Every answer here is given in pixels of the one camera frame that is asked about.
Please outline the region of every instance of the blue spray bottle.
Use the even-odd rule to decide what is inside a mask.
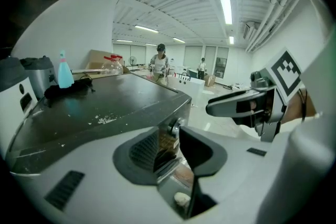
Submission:
[[[62,50],[60,55],[61,63],[58,67],[58,85],[60,88],[68,88],[73,84],[73,77],[67,60],[65,59],[65,51]]]

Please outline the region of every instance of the cap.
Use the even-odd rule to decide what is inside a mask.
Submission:
[[[164,44],[158,44],[158,47],[156,48],[157,51],[165,51],[166,50],[166,46]]]

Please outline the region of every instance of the door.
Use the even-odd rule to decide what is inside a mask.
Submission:
[[[228,54],[228,48],[218,47],[214,75],[220,79],[224,78]]]
[[[216,47],[206,46],[205,47],[205,67],[206,73],[213,74],[213,67],[216,55]]]

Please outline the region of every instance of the cardboard box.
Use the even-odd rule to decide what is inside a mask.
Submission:
[[[216,77],[215,75],[206,75],[204,80],[207,87],[212,87],[215,84]]]
[[[124,59],[122,58],[121,55],[118,54],[112,54],[111,52],[108,51],[102,51],[102,50],[90,50],[89,52],[89,63],[105,63],[109,61],[112,55],[117,55],[119,57],[119,63],[124,66]]]

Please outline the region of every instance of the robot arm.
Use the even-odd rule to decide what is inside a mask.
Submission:
[[[289,100],[299,90],[300,74],[293,57],[284,50],[261,71],[251,74],[249,90],[209,100],[206,112],[254,127],[262,141],[271,142],[280,130]]]

